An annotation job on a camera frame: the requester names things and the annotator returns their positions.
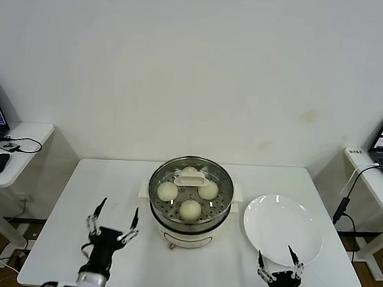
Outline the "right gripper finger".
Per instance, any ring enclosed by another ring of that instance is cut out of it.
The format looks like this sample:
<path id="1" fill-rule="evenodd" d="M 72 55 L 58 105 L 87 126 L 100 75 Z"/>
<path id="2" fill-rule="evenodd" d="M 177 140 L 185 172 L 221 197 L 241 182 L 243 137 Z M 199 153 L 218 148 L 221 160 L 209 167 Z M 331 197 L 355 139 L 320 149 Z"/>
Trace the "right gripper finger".
<path id="1" fill-rule="evenodd" d="M 264 282 L 273 282 L 275 278 L 267 271 L 264 263 L 264 259 L 262 257 L 262 253 L 259 250 L 258 251 L 258 276 L 264 281 Z"/>
<path id="2" fill-rule="evenodd" d="M 288 249 L 294 265 L 294 271 L 292 272 L 291 276 L 294 278 L 301 278 L 304 270 L 304 264 L 299 261 L 298 256 L 296 255 L 295 251 L 291 248 L 291 246 L 288 246 Z"/>

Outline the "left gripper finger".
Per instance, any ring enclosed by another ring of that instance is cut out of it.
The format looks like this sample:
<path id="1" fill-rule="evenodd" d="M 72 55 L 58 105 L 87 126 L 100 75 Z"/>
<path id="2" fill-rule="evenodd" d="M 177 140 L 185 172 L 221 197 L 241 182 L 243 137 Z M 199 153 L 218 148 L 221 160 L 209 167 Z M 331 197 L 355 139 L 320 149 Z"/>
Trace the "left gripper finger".
<path id="1" fill-rule="evenodd" d="M 97 225 L 97 220 L 99 218 L 99 215 L 100 215 L 107 199 L 108 198 L 105 197 L 102 200 L 102 202 L 95 208 L 94 212 L 91 215 L 89 215 L 86 219 L 87 228 L 89 230 L 90 236 L 100 235 L 100 228 Z"/>
<path id="2" fill-rule="evenodd" d="M 123 233 L 117 238 L 117 241 L 121 244 L 127 244 L 130 240 L 132 240 L 135 236 L 138 235 L 138 222 L 139 222 L 139 208 L 136 208 L 136 212 L 134 213 L 134 218 L 131 222 L 131 228 L 127 233 Z"/>

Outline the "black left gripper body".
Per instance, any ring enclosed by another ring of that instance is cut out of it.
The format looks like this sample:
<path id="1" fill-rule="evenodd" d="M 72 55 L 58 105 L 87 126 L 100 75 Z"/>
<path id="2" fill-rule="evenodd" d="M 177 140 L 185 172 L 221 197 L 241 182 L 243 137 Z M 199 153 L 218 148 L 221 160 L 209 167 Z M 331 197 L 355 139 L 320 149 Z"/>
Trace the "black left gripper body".
<path id="1" fill-rule="evenodd" d="M 93 246 L 90 258 L 86 264 L 85 270 L 89 273 L 98 273 L 99 275 L 110 275 L 113 253 L 122 248 L 122 232 L 108 227 L 100 227 L 100 234 L 89 237 L 90 244 Z"/>

